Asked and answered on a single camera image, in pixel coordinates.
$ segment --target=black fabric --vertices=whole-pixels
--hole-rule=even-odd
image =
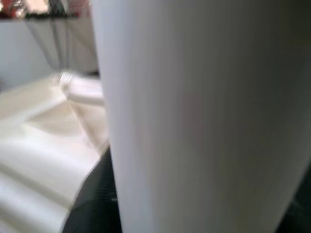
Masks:
[[[121,233],[110,149],[84,181],[63,233]]]

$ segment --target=gray wall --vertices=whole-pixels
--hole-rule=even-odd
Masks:
[[[69,69],[82,72],[97,70],[91,19],[56,20],[55,26],[60,41],[61,57],[64,61],[63,68],[66,68],[66,61],[68,61]],[[47,63],[29,28],[43,42],[52,67]],[[2,90],[35,81],[62,69],[55,49],[51,21],[0,21],[0,33],[0,88]]]

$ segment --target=cream fabric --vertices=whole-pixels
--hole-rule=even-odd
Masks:
[[[1,233],[61,232],[80,185],[108,147],[103,98],[91,93],[99,82],[73,78],[63,85],[59,77],[0,95]]]

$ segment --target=blurry object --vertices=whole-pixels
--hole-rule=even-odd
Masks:
[[[61,0],[49,0],[52,15],[65,15],[65,9]]]
[[[0,19],[10,18],[10,16],[5,12],[3,3],[0,0]]]
[[[74,16],[89,17],[90,8],[90,0],[68,0],[68,11]]]
[[[25,5],[24,0],[12,0],[11,4],[8,6],[8,11],[11,14],[11,17],[14,18],[24,18],[27,14],[27,6]]]
[[[50,10],[50,6],[46,0],[25,0],[29,13],[47,13]]]
[[[108,148],[104,105],[66,97],[58,77],[0,95],[0,232],[61,232]]]
[[[62,72],[54,77],[64,94],[70,100],[83,103],[103,104],[103,90],[98,78],[87,77],[73,72]]]

